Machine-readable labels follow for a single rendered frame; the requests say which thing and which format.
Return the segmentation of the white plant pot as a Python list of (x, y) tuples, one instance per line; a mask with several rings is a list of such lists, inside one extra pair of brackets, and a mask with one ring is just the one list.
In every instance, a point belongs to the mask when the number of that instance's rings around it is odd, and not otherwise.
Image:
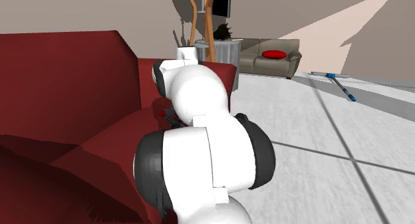
[(198, 60), (198, 50), (195, 47), (178, 47), (176, 49), (177, 60)]

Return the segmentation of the beige sofa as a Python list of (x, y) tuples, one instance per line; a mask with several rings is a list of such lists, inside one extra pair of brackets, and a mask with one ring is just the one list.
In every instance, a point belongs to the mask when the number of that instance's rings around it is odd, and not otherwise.
[[(302, 54), (299, 51), (299, 39), (249, 39), (237, 38), (241, 41), (240, 72), (281, 76), (291, 79), (296, 73)], [(268, 50), (283, 51), (286, 58), (270, 59), (261, 56)]]

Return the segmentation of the grey round side table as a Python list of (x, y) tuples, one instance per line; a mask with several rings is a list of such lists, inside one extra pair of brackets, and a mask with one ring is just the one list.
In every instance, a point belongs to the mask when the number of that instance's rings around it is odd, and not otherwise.
[[(207, 61), (206, 53), (209, 49), (208, 44), (204, 39), (196, 40), (194, 46), (198, 49), (199, 59)], [(215, 40), (215, 61), (218, 63), (232, 64), (236, 67), (235, 78), (233, 82), (232, 91), (238, 89), (239, 86), (239, 62), (241, 54), (241, 41), (228, 40)]]

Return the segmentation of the black wall television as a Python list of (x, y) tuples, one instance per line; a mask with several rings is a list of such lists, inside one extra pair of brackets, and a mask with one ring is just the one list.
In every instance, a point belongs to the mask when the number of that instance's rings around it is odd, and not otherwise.
[(231, 0), (213, 0), (212, 14), (215, 16), (230, 18)]

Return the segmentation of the dark brown spiky plant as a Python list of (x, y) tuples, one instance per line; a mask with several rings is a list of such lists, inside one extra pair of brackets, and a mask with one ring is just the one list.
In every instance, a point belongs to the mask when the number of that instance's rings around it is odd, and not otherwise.
[(227, 26), (227, 23), (221, 24), (218, 28), (213, 32), (213, 38), (215, 40), (227, 40), (231, 38), (231, 32), (229, 31), (230, 27)]

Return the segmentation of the red round cushion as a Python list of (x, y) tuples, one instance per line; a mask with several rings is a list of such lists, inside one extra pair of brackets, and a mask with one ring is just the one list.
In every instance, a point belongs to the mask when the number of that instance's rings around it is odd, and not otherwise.
[(287, 54), (283, 51), (268, 50), (268, 51), (262, 52), (261, 56), (263, 56), (264, 58), (270, 58), (270, 59), (282, 59), (282, 58), (286, 58)]

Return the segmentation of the blue and grey mop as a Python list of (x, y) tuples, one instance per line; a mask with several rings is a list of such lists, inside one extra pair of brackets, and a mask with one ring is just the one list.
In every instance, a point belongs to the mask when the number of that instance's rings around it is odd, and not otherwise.
[(349, 78), (349, 75), (335, 74), (328, 72), (310, 72), (310, 75), (313, 76), (323, 76), (329, 80), (332, 80), (347, 96), (352, 102), (356, 102), (356, 98), (337, 80), (337, 78)]

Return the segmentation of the wooden coat stand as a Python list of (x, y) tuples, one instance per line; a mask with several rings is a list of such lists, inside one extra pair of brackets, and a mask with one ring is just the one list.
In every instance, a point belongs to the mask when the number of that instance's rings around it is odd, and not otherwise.
[[(197, 22), (197, 6), (194, 0), (189, 0), (193, 9), (192, 29), (190, 34), (190, 45), (194, 45), (194, 35), (196, 31)], [(215, 62), (215, 45), (213, 37), (212, 26), (212, 5), (213, 0), (202, 0), (204, 6), (204, 27), (205, 27), (205, 42), (208, 44), (208, 50), (206, 51), (206, 59), (210, 62)]]

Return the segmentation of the red sofa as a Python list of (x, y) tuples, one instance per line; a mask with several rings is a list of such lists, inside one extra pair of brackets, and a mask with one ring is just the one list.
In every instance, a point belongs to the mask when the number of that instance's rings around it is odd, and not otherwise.
[(117, 31), (0, 34), (0, 224), (178, 224), (136, 191), (172, 103)]

